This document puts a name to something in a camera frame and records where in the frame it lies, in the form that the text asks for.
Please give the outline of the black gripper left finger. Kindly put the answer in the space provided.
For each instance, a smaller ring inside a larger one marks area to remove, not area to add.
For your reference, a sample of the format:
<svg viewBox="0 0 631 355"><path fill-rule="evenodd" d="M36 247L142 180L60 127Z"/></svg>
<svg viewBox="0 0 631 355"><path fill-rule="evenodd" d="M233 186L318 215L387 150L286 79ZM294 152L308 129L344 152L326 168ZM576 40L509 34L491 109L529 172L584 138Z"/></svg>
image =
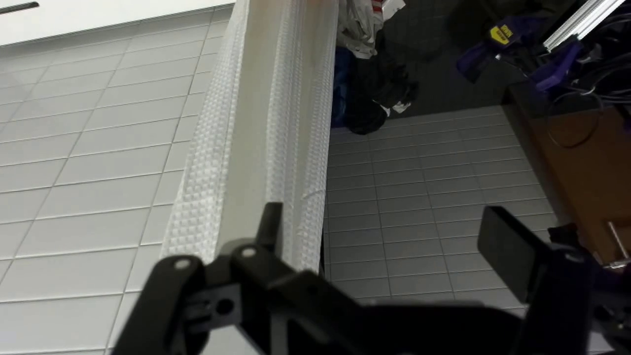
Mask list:
<svg viewBox="0 0 631 355"><path fill-rule="evenodd" d="M113 355L202 355L225 328L259 355L369 355L363 308L279 257L282 215L282 204L267 204L257 235L210 265L194 255L162 259Z"/></svg>

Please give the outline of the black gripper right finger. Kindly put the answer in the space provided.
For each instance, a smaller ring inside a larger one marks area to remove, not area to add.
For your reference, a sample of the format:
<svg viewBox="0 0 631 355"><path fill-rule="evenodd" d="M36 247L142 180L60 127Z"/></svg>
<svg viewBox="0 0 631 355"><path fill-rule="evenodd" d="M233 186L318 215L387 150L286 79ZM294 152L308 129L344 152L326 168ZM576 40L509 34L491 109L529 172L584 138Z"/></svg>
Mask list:
<svg viewBox="0 0 631 355"><path fill-rule="evenodd" d="M511 355L586 355L602 269L578 247L555 247L499 206L484 209L478 249L527 306Z"/></svg>

